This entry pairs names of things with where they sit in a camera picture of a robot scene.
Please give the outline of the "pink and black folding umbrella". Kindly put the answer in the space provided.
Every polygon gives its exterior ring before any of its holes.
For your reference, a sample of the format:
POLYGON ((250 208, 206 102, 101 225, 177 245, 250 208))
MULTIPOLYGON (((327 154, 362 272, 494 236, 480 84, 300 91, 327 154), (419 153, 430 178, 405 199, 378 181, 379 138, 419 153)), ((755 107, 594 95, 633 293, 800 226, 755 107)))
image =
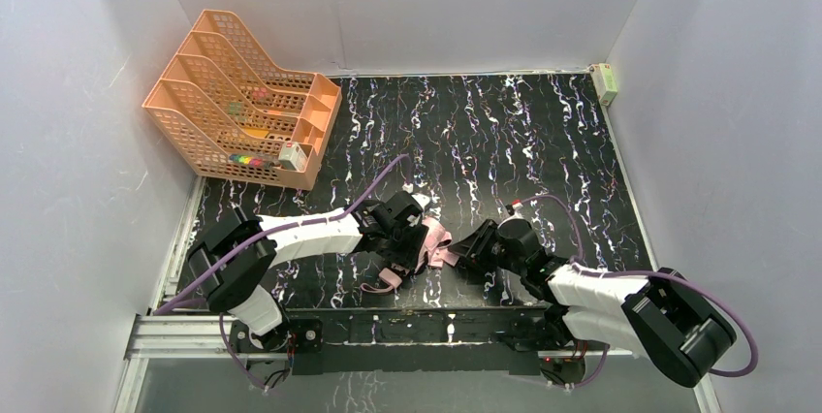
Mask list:
POLYGON ((423 268, 441 269, 444 265, 454 268, 459 260, 449 250, 453 237, 434 217, 427 216, 412 229, 411 239, 404 239, 395 256, 378 274, 382 287, 362 283, 360 290, 374 295, 385 295, 396 290, 404 279, 420 273, 423 268))

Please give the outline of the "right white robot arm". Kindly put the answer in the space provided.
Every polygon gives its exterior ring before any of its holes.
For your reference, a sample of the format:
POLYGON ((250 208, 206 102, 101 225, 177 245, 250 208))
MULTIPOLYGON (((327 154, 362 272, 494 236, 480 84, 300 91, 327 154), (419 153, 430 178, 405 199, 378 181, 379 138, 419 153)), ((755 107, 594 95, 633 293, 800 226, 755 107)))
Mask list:
POLYGON ((628 350, 683 387, 696 386, 737 340, 677 271, 620 276, 584 268, 550 252, 521 218, 487 220, 448 250, 469 268, 514 274, 546 302, 539 327, 553 345, 594 341, 628 350))

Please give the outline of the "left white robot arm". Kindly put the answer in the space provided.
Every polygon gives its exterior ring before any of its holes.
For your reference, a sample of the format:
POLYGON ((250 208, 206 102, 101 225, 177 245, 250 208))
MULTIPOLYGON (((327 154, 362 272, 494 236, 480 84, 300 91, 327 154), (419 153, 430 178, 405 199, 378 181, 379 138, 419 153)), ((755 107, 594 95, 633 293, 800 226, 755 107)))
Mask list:
POLYGON ((198 285, 213 313, 235 316, 260 338, 288 321, 284 309, 262 285, 274 266, 325 254, 371 252, 414 270, 427 235, 421 217, 430 198, 398 191, 389 200, 365 200, 352 213, 274 217, 241 207, 207 230, 187 251, 186 264, 199 277, 234 248, 257 233, 268 235, 241 250, 198 285))

